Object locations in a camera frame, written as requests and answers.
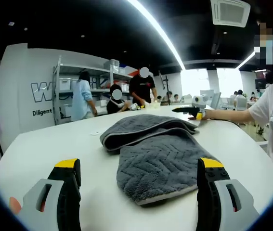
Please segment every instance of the light blue shirt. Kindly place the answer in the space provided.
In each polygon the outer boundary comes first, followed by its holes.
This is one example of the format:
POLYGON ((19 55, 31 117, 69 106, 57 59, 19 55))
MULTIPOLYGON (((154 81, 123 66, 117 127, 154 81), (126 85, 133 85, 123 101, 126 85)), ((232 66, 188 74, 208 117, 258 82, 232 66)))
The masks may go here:
POLYGON ((89 82, 78 80, 73 89, 72 115, 71 120, 81 120, 87 112, 91 112, 91 107, 87 101, 92 100, 89 82))

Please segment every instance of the dark hair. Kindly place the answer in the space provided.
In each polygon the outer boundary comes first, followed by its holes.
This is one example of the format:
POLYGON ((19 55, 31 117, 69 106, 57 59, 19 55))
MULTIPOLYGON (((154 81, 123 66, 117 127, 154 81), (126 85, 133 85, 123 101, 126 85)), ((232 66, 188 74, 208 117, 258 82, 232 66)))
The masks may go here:
POLYGON ((112 94, 113 94, 113 91, 115 91, 116 89, 121 90, 121 87, 120 87, 118 84, 113 84, 113 85, 111 86, 111 88, 109 89, 109 92, 111 93, 111 96, 112 96, 112 94))
POLYGON ((89 75, 89 73, 87 71, 84 71, 84 72, 80 73, 78 79, 86 80, 90 84, 90 75, 89 75))

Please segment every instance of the black t-shirt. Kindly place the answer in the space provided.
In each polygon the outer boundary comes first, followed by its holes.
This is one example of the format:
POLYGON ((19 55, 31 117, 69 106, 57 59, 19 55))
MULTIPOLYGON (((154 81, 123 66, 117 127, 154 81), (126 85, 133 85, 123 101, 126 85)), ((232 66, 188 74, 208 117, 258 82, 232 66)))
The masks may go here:
MULTIPOLYGON (((150 89, 155 87, 155 82, 151 76, 148 76, 147 78, 134 76, 130 81, 129 91, 130 94, 134 92, 138 97, 141 97, 148 103, 151 103, 150 89)), ((133 103, 140 105, 140 102, 136 99, 133 99, 133 103)))
MULTIPOLYGON (((120 103, 124 103, 123 100, 115 100, 112 99, 112 101, 120 104, 120 103)), ((108 114, 113 114, 113 113, 117 113, 122 107, 118 107, 118 105, 114 104, 112 101, 109 101, 107 103, 106 109, 107 109, 107 113, 108 114)))

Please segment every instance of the ceiling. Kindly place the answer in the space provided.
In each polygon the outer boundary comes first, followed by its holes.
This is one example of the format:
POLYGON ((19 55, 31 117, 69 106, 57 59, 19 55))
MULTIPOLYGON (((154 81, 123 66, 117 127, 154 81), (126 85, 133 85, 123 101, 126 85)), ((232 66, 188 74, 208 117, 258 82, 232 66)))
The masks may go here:
MULTIPOLYGON (((238 64, 219 60, 243 60, 253 51, 259 11, 254 1, 248 1, 251 13, 245 28, 213 25, 210 0, 139 2, 165 30, 183 61, 210 60, 187 68, 235 67, 238 64)), ((0 59, 7 45, 27 42, 28 48, 87 53, 163 74, 180 70, 163 39, 126 0, 5 1, 0 6, 0 59)))

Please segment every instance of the window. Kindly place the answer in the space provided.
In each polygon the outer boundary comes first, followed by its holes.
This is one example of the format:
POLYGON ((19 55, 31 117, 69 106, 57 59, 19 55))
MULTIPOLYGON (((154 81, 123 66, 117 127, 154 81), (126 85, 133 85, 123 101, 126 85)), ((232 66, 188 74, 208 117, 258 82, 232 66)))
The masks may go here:
POLYGON ((242 79, 239 70, 217 68, 221 97, 228 98, 235 91, 242 90, 242 79))
POLYGON ((200 90, 209 90, 207 69, 193 69, 181 71, 182 95, 200 95, 200 90))

